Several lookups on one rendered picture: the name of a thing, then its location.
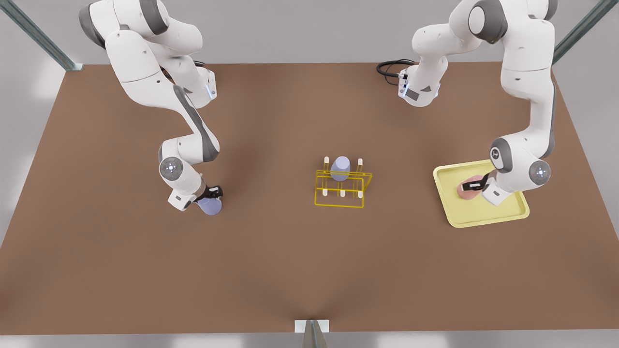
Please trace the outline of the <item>pale yellow tray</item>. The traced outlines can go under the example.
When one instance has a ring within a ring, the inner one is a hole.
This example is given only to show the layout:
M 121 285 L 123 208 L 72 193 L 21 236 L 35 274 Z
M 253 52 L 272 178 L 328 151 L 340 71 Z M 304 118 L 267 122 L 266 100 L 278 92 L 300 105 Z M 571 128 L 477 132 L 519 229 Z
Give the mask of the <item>pale yellow tray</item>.
M 511 194 L 495 206 L 481 195 L 464 200 L 457 194 L 457 184 L 474 175 L 487 174 L 494 167 L 491 160 L 469 161 L 436 167 L 433 171 L 436 187 L 449 223 L 456 228 L 486 225 L 524 219 L 529 216 L 529 206 L 523 192 Z

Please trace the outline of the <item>silver frame post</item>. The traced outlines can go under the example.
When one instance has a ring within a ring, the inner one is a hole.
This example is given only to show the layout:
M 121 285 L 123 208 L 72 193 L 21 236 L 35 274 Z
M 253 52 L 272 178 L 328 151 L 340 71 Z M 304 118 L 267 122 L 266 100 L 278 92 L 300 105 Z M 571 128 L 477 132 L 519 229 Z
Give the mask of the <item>silver frame post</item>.
M 552 64 L 556 64 L 590 29 L 592 29 L 619 0 L 599 0 L 595 6 L 574 26 L 571 31 L 555 46 Z
M 303 333 L 301 348 L 328 348 L 324 333 L 328 333 L 329 320 L 295 320 L 295 333 Z
M 13 0 L 0 0 L 0 9 L 65 71 L 82 71 L 84 64 L 73 62 Z

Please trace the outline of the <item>pink cup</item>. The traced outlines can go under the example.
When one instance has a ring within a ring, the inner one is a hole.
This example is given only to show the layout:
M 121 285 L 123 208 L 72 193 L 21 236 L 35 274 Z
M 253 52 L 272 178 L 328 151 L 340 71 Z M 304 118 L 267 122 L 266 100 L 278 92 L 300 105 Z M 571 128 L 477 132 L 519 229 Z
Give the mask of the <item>pink cup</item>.
M 463 200 L 473 200 L 486 187 L 489 174 L 474 175 L 457 186 L 457 193 Z

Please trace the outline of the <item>lavender cup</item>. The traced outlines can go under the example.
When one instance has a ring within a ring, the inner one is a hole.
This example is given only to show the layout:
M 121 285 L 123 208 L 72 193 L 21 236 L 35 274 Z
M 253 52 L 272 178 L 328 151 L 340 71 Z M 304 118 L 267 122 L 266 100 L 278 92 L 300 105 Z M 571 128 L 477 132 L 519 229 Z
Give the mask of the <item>lavender cup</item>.
M 331 166 L 331 177 L 336 181 L 345 181 L 349 178 L 349 171 L 350 160 L 346 156 L 340 156 Z
M 219 198 L 204 197 L 196 200 L 195 203 L 209 216 L 217 215 L 222 209 L 222 202 Z

